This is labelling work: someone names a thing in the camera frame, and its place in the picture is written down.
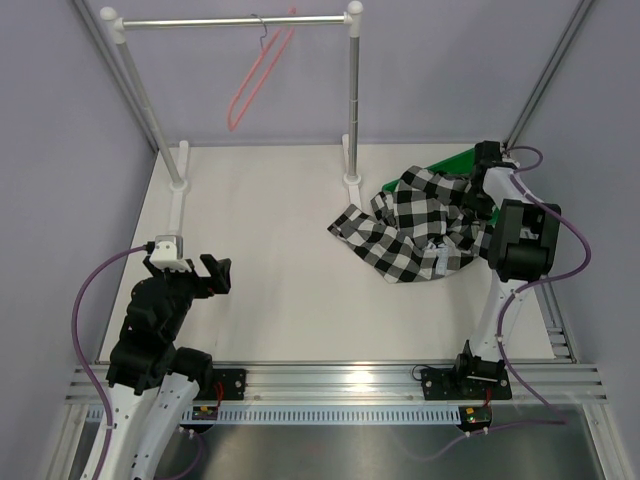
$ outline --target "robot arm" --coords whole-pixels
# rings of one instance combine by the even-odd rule
[[[98,478],[151,480],[185,408],[214,384],[211,355],[176,351],[173,342],[194,299],[229,293],[231,261],[201,255],[210,276],[200,277],[193,262],[182,259],[181,244],[180,237],[159,237],[144,260],[152,277],[131,293],[107,371],[113,426],[103,416],[83,479],[94,477],[111,428]]]
[[[476,145],[471,185],[464,203],[483,219],[491,218],[494,207],[500,209],[487,256],[492,270],[491,288],[480,323],[454,367],[422,371],[425,399],[484,399],[488,389],[494,399],[512,397],[498,341],[508,343],[530,290],[519,294],[505,312],[500,339],[499,315],[514,291],[551,270],[560,228],[554,217],[515,188],[510,177],[516,167],[510,158],[503,158],[498,142]],[[560,213],[557,205],[545,206]]]

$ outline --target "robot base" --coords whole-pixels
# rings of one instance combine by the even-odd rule
[[[200,390],[195,400],[218,400],[213,385],[221,383],[224,389],[223,400],[244,400],[244,390],[247,385],[247,371],[243,368],[215,368],[213,369],[213,383],[206,390]]]
[[[511,400],[511,385],[506,370],[497,382],[473,378],[456,378],[453,369],[428,367],[420,371],[422,392],[425,400]]]

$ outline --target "black mounting bracket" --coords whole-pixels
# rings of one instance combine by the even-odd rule
[[[513,398],[509,376],[504,370],[497,382],[472,378],[458,380],[453,369],[444,368],[425,368],[420,371],[420,379],[425,400],[485,400],[489,389],[493,400]]]
[[[200,390],[196,401],[217,401],[218,393],[215,385],[220,383],[223,389],[223,400],[244,400],[247,387],[247,371],[243,368],[213,368],[213,381],[210,387]]]
[[[459,407],[458,411],[460,413],[460,425],[458,425],[458,428],[463,432],[476,432],[491,426],[491,421],[493,420],[491,405]]]

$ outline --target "pink hanger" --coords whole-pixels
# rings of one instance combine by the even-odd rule
[[[289,9],[288,13],[289,13],[289,15],[294,15],[296,13],[295,7],[291,7]],[[271,49],[273,44],[276,42],[276,40],[280,36],[280,33],[282,33],[282,30],[283,30],[283,28],[279,28],[273,34],[273,36],[271,37],[271,40],[269,40],[269,43],[267,43],[267,46],[262,50],[262,53],[260,54],[260,56],[253,63],[253,66],[251,67],[251,70],[249,70],[249,73],[247,74],[246,78],[244,79],[244,81],[240,85],[240,88],[238,89],[236,94],[231,99],[231,103],[229,104],[229,108],[227,109],[227,127],[229,128],[230,132],[233,132],[236,129],[236,127],[240,123],[240,120],[242,120],[242,117],[244,117],[244,114],[247,113],[247,109],[249,108],[249,105],[251,105],[251,102],[253,102],[254,97],[257,95],[257,93],[262,88],[262,84],[267,80],[267,78],[271,74],[271,71],[273,70],[273,67],[275,67],[276,63],[278,63],[278,60],[280,59],[280,56],[284,52],[284,49],[287,48],[287,45],[289,45],[289,42],[291,41],[291,37],[293,36],[293,33],[294,33],[294,28],[290,28],[289,29],[289,32],[287,33],[287,36],[284,38],[284,41],[282,42],[282,45],[280,46],[280,48],[276,52],[275,56],[273,57],[273,60],[271,61],[271,63],[269,64],[269,66],[267,67],[265,72],[262,74],[262,77],[260,77],[260,80],[258,80],[258,83],[256,84],[256,86],[253,87],[253,90],[251,90],[251,93],[249,94],[249,98],[247,98],[247,101],[242,106],[242,110],[240,110],[240,113],[238,114],[236,119],[233,120],[233,118],[232,118],[233,110],[235,109],[236,104],[240,100],[240,95],[242,95],[242,93],[244,92],[245,88],[247,88],[248,83],[251,81],[251,79],[253,78],[253,76],[256,73],[256,70],[258,70],[258,68],[262,64],[262,61],[264,60],[264,58],[269,53],[269,50]]]

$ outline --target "white table surface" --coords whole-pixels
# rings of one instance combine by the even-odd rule
[[[471,145],[362,145],[362,199],[412,165],[428,166]],[[327,231],[347,207],[342,147],[192,148],[185,256],[231,258],[227,296],[195,300],[176,346],[217,361],[452,359],[480,318],[491,273],[475,260],[440,280],[390,285]],[[169,175],[156,163],[133,245],[166,233]],[[133,286],[148,277],[142,254],[127,261],[100,354],[108,360]],[[507,352],[550,359],[535,295],[524,303]]]

